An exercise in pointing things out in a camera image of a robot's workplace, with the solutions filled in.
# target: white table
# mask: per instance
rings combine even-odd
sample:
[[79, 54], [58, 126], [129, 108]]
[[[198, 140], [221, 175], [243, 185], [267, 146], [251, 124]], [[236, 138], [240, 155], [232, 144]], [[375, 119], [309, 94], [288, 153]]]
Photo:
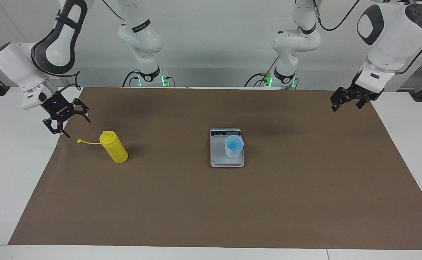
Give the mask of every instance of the white table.
[[[72, 100], [79, 96], [79, 91], [71, 88], [64, 92], [64, 96]], [[42, 123], [48, 114], [41, 108], [21, 110], [21, 97], [22, 92], [16, 87], [0, 97], [0, 259], [422, 259], [422, 251], [392, 250], [7, 246], [58, 140], [58, 136], [51, 135]], [[422, 190], [422, 103], [414, 102], [406, 93], [385, 92], [373, 102], [373, 106]]]

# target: yellow bottle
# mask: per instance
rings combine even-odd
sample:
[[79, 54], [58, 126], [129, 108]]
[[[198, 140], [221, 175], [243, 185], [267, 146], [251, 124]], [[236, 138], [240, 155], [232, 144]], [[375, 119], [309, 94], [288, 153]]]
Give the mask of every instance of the yellow bottle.
[[89, 143], [84, 140], [79, 139], [78, 143], [87, 143], [87, 144], [101, 144], [108, 154], [111, 156], [115, 163], [123, 163], [127, 160], [128, 154], [125, 148], [123, 147], [118, 136], [113, 131], [103, 131], [100, 135], [100, 143]]

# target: brown table surface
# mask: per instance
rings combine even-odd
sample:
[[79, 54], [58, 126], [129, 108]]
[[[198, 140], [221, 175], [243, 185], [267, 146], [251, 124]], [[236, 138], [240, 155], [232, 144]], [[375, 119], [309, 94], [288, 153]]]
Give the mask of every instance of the brown table surface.
[[[422, 250], [422, 192], [371, 105], [327, 91], [85, 88], [11, 245]], [[246, 164], [209, 165], [238, 127]], [[113, 130], [115, 164], [97, 140]]]

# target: kitchen scale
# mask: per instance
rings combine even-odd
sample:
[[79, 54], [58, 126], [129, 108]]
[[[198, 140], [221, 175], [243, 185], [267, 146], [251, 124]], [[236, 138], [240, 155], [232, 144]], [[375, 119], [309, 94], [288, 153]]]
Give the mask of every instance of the kitchen scale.
[[239, 135], [239, 128], [213, 128], [210, 131], [211, 166], [214, 168], [241, 168], [244, 166], [244, 148], [237, 158], [228, 158], [225, 154], [225, 139], [230, 135]]

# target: white wall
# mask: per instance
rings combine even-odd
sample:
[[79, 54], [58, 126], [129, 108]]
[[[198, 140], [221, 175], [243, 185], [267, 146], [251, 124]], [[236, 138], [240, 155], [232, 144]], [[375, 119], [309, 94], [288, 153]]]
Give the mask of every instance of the white wall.
[[[121, 13], [116, 0], [107, 2]], [[145, 0], [152, 25], [165, 42], [158, 56], [160, 65], [181, 86], [241, 86], [252, 74], [267, 70], [277, 57], [270, 46], [274, 34], [296, 28], [291, 18], [293, 3]], [[361, 1], [336, 31], [319, 29], [321, 46], [298, 55], [299, 88], [333, 90], [348, 86], [369, 50], [356, 33], [356, 23], [374, 3]], [[323, 1], [320, 10], [325, 26], [336, 25], [352, 4], [351, 0]], [[0, 0], [0, 46], [8, 41], [39, 41], [51, 29], [58, 9], [56, 0]], [[119, 86], [125, 74], [136, 67], [117, 37], [121, 23], [102, 1], [95, 1], [76, 46], [74, 70], [82, 71], [83, 85]], [[422, 56], [414, 69], [396, 76], [387, 89], [397, 90], [421, 64]]]

